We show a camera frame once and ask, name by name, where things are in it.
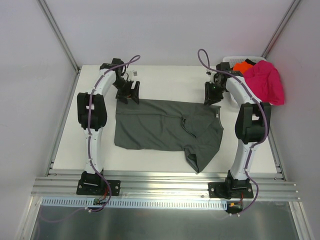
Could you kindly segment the grey t shirt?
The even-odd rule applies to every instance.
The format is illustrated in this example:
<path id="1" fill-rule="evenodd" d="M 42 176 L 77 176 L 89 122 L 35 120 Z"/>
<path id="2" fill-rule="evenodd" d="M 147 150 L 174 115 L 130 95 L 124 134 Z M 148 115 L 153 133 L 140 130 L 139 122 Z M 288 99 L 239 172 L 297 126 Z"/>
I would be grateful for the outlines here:
<path id="1" fill-rule="evenodd" d="M 114 144 L 127 150 L 183 152 L 202 172 L 221 147 L 224 128 L 219 105 L 141 99 L 117 101 Z"/>

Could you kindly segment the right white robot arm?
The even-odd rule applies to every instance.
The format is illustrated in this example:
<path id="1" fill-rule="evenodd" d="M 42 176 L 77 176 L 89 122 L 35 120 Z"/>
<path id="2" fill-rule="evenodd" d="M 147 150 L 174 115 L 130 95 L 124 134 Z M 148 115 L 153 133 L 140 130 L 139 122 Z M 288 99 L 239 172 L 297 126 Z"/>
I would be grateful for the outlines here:
<path id="1" fill-rule="evenodd" d="M 271 104 L 262 102 L 245 83 L 242 73 L 232 70 L 229 62 L 217 64 L 204 87 L 205 105 L 220 102 L 224 92 L 228 92 L 239 106 L 234 127 L 238 139 L 234 162 L 223 182 L 209 183 L 209 194 L 227 200 L 252 199 L 253 180 L 249 172 L 258 147 L 269 134 Z"/>

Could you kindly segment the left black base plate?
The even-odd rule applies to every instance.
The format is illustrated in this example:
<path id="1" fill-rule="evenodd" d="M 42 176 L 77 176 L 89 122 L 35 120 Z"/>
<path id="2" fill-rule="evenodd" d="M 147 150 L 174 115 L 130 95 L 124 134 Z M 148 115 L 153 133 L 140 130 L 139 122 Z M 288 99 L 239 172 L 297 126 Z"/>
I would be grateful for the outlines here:
<path id="1" fill-rule="evenodd" d="M 121 189 L 120 180 L 108 180 L 111 190 L 108 190 L 107 184 L 102 181 L 100 185 L 93 183 L 84 183 L 79 181 L 76 189 L 76 194 L 79 196 L 103 196 L 107 191 L 107 196 L 119 196 Z"/>

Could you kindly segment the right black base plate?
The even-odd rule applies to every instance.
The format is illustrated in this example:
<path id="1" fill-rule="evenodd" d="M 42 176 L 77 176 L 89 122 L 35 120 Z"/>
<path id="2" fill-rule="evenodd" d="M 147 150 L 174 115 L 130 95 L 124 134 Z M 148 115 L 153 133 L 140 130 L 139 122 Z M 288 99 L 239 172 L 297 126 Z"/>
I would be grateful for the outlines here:
<path id="1" fill-rule="evenodd" d="M 231 186 L 226 182 L 209 182 L 208 194 L 210 198 L 221 198 L 230 200 L 235 199 L 253 199 L 254 193 L 252 185 L 245 183 L 242 186 Z"/>

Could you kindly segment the white plastic laundry basket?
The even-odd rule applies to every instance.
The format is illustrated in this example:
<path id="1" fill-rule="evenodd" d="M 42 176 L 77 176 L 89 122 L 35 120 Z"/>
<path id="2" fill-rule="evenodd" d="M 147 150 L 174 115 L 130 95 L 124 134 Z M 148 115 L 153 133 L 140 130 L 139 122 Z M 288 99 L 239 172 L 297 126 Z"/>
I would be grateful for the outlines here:
<path id="1" fill-rule="evenodd" d="M 223 62 L 228 62 L 230 67 L 233 68 L 236 63 L 242 63 L 245 60 L 250 60 L 253 63 L 258 63 L 259 61 L 265 60 L 260 56 L 225 56 Z M 261 100 L 253 93 L 249 86 L 245 82 L 243 76 L 237 76 L 238 80 L 234 77 L 229 77 L 226 82 L 226 89 L 230 94 L 230 102 L 236 108 L 239 108 L 241 104 L 250 103 L 255 104 L 256 100 L 261 102 Z"/>

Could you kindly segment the orange t shirt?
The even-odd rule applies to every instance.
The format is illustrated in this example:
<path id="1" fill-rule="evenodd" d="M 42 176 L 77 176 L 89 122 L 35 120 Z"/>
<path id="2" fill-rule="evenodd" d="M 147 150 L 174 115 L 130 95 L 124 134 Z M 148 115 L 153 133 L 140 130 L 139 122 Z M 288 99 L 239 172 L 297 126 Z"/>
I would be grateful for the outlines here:
<path id="1" fill-rule="evenodd" d="M 240 72 L 240 73 L 244 74 L 246 71 L 248 71 L 252 67 L 253 67 L 253 65 L 246 62 L 246 61 L 238 62 L 234 65 L 233 71 Z"/>

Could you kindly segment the aluminium mounting rail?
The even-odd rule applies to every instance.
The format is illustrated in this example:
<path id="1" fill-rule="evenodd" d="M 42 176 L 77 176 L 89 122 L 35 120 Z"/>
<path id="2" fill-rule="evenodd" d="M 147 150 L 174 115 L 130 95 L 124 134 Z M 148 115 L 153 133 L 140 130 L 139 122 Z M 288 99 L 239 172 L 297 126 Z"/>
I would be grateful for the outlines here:
<path id="1" fill-rule="evenodd" d="M 47 176 L 35 179 L 33 196 L 75 196 L 80 170 L 51 169 Z M 119 195 L 124 198 L 186 199 L 209 198 L 210 182 L 222 182 L 226 173 L 143 172 L 109 170 L 108 180 L 119 180 Z M 294 181 L 286 181 L 280 173 L 252 173 L 258 184 L 259 201 L 300 202 L 303 197 Z"/>

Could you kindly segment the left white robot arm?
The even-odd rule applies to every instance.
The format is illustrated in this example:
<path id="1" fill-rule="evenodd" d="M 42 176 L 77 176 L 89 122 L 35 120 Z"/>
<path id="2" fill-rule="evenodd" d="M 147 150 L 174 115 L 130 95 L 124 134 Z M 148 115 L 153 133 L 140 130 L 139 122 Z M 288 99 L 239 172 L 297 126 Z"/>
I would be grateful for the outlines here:
<path id="1" fill-rule="evenodd" d="M 186 162 L 202 172 L 220 148 L 219 109 L 194 102 L 141 99 L 140 82 L 133 81 L 129 64 L 119 58 L 103 63 L 94 86 L 77 95 L 77 120 L 85 133 L 86 166 L 78 182 L 93 194 L 106 190 L 101 138 L 108 113 L 105 94 L 116 92 L 114 143 L 127 150 L 183 152 Z"/>

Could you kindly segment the left aluminium corner post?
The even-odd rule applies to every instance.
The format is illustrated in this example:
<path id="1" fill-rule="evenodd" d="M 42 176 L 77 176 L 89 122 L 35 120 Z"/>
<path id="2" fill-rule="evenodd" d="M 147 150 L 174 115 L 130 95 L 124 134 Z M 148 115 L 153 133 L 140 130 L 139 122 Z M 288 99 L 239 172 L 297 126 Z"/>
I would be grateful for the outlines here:
<path id="1" fill-rule="evenodd" d="M 75 70 L 76 73 L 78 73 L 80 71 L 80 67 L 76 62 L 76 59 L 74 57 L 74 55 L 72 54 L 70 47 L 68 46 L 66 39 L 64 38 L 64 35 L 52 13 L 52 11 L 50 10 L 50 7 L 47 3 L 46 0 L 37 0 L 36 1 L 39 5 L 39 7 L 41 8 L 46 20 L 48 21 L 54 35 L 56 36 L 63 52 L 65 53 L 68 61 L 70 62 L 72 68 Z"/>

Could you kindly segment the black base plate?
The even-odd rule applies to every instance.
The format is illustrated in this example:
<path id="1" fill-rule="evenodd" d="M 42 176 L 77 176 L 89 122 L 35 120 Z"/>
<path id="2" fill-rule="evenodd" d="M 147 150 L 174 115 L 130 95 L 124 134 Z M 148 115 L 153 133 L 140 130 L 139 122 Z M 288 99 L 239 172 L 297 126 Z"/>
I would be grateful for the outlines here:
<path id="1" fill-rule="evenodd" d="M 208 194 L 210 198 L 221 198 L 230 200 L 235 199 L 253 199 L 254 193 L 252 185 L 245 183 L 242 186 L 231 186 L 226 182 L 209 182 Z"/>
<path id="2" fill-rule="evenodd" d="M 84 183 L 79 181 L 76 189 L 76 194 L 79 196 L 103 196 L 107 191 L 107 196 L 119 196 L 121 189 L 120 180 L 108 180 L 111 190 L 108 190 L 107 184 L 102 181 L 100 185 L 93 183 Z"/>

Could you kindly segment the aluminium corner post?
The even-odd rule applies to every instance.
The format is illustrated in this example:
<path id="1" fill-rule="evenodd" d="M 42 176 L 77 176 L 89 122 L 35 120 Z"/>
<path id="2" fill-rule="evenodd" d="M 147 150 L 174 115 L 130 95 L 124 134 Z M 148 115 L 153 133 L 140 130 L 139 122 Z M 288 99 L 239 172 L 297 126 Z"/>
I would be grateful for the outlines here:
<path id="1" fill-rule="evenodd" d="M 281 18 L 278 26 L 276 27 L 274 33 L 272 34 L 272 37 L 268 41 L 266 47 L 264 48 L 261 57 L 267 58 L 273 48 L 275 47 L 277 41 L 280 39 L 282 33 L 284 32 L 285 28 L 287 27 L 288 23 L 292 19 L 295 12 L 298 10 L 300 4 L 303 2 L 303 0 L 292 0 L 288 9 L 285 11 L 283 17 Z"/>
<path id="2" fill-rule="evenodd" d="M 46 0 L 37 0 L 36 1 L 39 5 L 39 7 L 41 8 L 46 20 L 48 21 L 54 35 L 56 36 L 63 52 L 65 53 L 68 61 L 70 62 L 72 68 L 75 70 L 76 73 L 78 73 L 80 71 L 80 67 L 76 62 L 76 59 L 74 57 L 74 55 L 72 54 L 70 47 L 68 46 L 66 39 L 64 38 L 64 35 L 52 13 L 52 11 L 50 10 L 50 7 L 47 3 Z"/>

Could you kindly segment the pink t shirt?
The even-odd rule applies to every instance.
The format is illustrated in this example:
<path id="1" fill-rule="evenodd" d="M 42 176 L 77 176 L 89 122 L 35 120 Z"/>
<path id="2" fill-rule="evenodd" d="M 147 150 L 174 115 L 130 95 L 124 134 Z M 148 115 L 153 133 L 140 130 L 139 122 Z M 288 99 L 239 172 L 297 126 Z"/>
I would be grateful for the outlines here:
<path id="1" fill-rule="evenodd" d="M 285 104 L 285 92 L 281 77 L 274 65 L 261 60 L 244 74 L 244 80 L 256 97 L 275 106 Z"/>

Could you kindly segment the right aluminium corner post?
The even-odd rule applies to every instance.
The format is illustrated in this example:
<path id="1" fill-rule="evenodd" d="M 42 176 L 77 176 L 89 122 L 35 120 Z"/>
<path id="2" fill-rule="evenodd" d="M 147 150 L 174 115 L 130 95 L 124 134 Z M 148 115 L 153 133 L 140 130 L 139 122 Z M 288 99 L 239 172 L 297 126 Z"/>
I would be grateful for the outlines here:
<path id="1" fill-rule="evenodd" d="M 274 33 L 272 34 L 272 37 L 268 41 L 266 47 L 264 48 L 261 57 L 267 58 L 273 48 L 275 47 L 277 41 L 280 39 L 282 33 L 284 32 L 285 28 L 287 27 L 288 23 L 292 19 L 295 12 L 298 10 L 300 4 L 303 2 L 303 0 L 292 0 L 288 9 L 285 11 L 283 17 L 281 18 L 278 26 L 276 27 Z"/>

